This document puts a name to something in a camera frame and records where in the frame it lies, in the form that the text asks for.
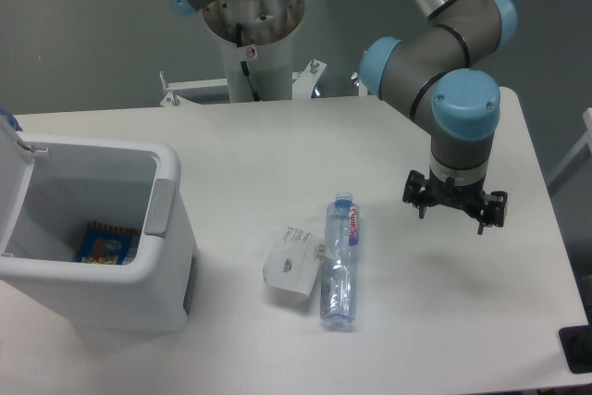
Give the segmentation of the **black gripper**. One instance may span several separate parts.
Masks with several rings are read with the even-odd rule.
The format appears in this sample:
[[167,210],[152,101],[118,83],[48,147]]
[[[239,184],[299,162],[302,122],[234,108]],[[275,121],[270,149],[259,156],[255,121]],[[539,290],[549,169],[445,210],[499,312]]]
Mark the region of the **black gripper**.
[[445,181],[438,179],[433,172],[428,179],[411,170],[404,184],[402,200],[418,210],[423,219],[426,209],[443,205],[465,212],[469,217],[478,220],[477,234],[482,235],[485,228],[503,228],[507,214],[508,193],[492,191],[483,193],[485,178],[469,185],[456,185],[454,179]]

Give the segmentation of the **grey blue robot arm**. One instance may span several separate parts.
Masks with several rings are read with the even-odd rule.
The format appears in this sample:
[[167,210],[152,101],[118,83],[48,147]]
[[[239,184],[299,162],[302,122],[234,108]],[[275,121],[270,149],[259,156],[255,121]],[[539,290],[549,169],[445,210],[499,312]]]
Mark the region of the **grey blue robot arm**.
[[[201,12],[221,41],[233,102],[293,97],[290,39],[303,0],[168,0],[181,15]],[[385,37],[362,57],[360,82],[431,139],[429,171],[412,171],[402,199],[420,213],[443,205],[480,228],[502,227],[508,195],[484,189],[500,121],[500,87],[475,63],[517,28],[511,0],[415,0],[430,27],[404,42]]]

